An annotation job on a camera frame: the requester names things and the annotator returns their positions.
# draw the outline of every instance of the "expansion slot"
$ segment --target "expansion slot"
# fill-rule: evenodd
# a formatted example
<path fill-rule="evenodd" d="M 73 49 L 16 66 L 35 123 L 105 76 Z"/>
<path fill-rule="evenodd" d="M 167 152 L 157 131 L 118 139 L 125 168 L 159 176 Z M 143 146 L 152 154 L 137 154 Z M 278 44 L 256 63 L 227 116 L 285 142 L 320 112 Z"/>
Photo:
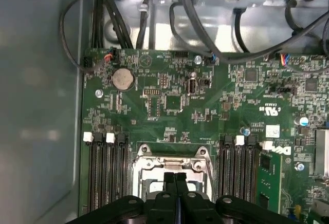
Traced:
<path fill-rule="evenodd" d="M 233 175 L 233 195 L 243 198 L 245 174 L 245 148 L 244 146 L 236 146 L 234 150 L 234 175 Z"/>
<path fill-rule="evenodd" d="M 253 146 L 248 146 L 245 160 L 244 200 L 249 202 L 254 202 L 256 156 L 256 149 Z"/>

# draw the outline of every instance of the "green circuit board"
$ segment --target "green circuit board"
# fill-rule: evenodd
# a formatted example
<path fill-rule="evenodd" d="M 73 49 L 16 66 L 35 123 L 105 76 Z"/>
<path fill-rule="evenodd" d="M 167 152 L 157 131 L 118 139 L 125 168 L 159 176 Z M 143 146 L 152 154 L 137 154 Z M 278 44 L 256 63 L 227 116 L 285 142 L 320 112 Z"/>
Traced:
<path fill-rule="evenodd" d="M 327 120 L 327 75 L 292 73 L 279 55 L 226 65 L 207 58 L 196 64 L 190 52 L 89 49 L 85 61 L 94 64 L 108 53 L 110 61 L 84 76 L 82 133 L 93 133 L 98 143 L 81 142 L 80 215 L 132 193 L 131 164 L 142 144 L 179 156 L 205 146 L 216 196 L 235 195 L 301 221 L 313 198 L 328 200 L 314 169 L 315 132 Z M 317 55 L 291 55 L 289 64 L 305 70 L 328 65 Z M 304 116 L 308 126 L 298 126 Z M 246 128 L 245 145 L 235 146 Z M 103 151 L 107 132 L 125 147 Z M 270 151 L 262 150 L 264 141 L 272 141 Z M 297 171 L 300 163 L 304 170 Z"/>

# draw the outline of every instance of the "capacitor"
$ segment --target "capacitor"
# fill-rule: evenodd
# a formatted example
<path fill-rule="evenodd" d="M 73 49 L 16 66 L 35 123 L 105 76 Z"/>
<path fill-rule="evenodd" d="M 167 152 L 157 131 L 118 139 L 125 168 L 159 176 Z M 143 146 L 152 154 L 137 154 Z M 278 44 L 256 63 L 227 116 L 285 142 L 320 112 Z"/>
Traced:
<path fill-rule="evenodd" d="M 246 137 L 248 137 L 251 133 L 250 129 L 247 127 L 242 126 L 240 129 L 240 133 Z"/>
<path fill-rule="evenodd" d="M 308 126 L 309 120 L 306 116 L 298 116 L 294 120 L 295 125 Z"/>

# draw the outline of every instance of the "white label sticker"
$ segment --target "white label sticker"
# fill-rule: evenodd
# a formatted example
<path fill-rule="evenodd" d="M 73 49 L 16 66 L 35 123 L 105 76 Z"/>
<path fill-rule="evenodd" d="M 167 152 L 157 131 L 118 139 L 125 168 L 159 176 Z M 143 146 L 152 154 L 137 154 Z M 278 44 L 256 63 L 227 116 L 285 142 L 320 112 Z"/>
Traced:
<path fill-rule="evenodd" d="M 280 126 L 279 125 L 267 125 L 266 126 L 266 137 L 267 138 L 279 138 L 280 137 Z"/>

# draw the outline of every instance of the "microchip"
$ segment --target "microchip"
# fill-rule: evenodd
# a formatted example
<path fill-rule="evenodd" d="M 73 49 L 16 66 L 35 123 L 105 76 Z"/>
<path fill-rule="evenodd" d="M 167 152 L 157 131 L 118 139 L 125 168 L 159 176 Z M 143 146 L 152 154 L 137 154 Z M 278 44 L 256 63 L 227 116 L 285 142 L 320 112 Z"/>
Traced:
<path fill-rule="evenodd" d="M 225 135 L 224 137 L 224 143 L 227 144 L 231 144 L 233 142 L 233 137 L 231 135 Z"/>
<path fill-rule="evenodd" d="M 200 79 L 199 82 L 200 87 L 209 87 L 210 86 L 210 80 L 209 79 Z"/>
<path fill-rule="evenodd" d="M 252 69 L 252 68 L 246 69 L 245 80 L 247 82 L 257 82 L 257 69 Z"/>
<path fill-rule="evenodd" d="M 106 130 L 107 132 L 111 132 L 111 131 L 112 131 L 112 126 L 111 126 L 111 125 L 107 125 L 107 126 L 105 127 L 105 130 Z"/>
<path fill-rule="evenodd" d="M 222 118 L 224 120 L 229 120 L 230 119 L 230 114 L 228 112 L 222 113 Z"/>
<path fill-rule="evenodd" d="M 268 156 L 261 155 L 260 166 L 266 170 L 270 170 L 271 159 Z"/>
<path fill-rule="evenodd" d="M 318 80 L 317 79 L 306 79 L 305 91 L 317 92 L 318 91 Z"/>
<path fill-rule="evenodd" d="M 301 146 L 305 146 L 305 145 L 306 145 L 306 139 L 303 139 L 303 138 L 302 138 L 302 139 L 300 140 L 300 145 L 301 145 Z"/>
<path fill-rule="evenodd" d="M 94 133 L 94 141 L 95 142 L 103 142 L 103 134 L 102 133 Z"/>
<path fill-rule="evenodd" d="M 264 196 L 263 194 L 259 194 L 259 205 L 265 209 L 268 209 L 268 197 Z"/>
<path fill-rule="evenodd" d="M 223 102 L 223 109 L 225 111 L 230 110 L 231 109 L 231 103 L 229 103 L 229 102 Z"/>
<path fill-rule="evenodd" d="M 169 142 L 171 142 L 171 143 L 175 142 L 175 136 L 174 135 L 169 135 Z"/>
<path fill-rule="evenodd" d="M 257 143 L 257 137 L 250 135 L 247 139 L 248 145 L 255 145 Z"/>
<path fill-rule="evenodd" d="M 295 139 L 295 146 L 301 146 L 301 139 L 300 138 L 296 138 Z"/>
<path fill-rule="evenodd" d="M 299 134 L 304 135 L 304 136 L 308 136 L 308 134 L 309 134 L 309 127 L 301 127 L 299 129 Z"/>
<path fill-rule="evenodd" d="M 211 121 L 211 115 L 210 114 L 206 115 L 206 121 Z"/>

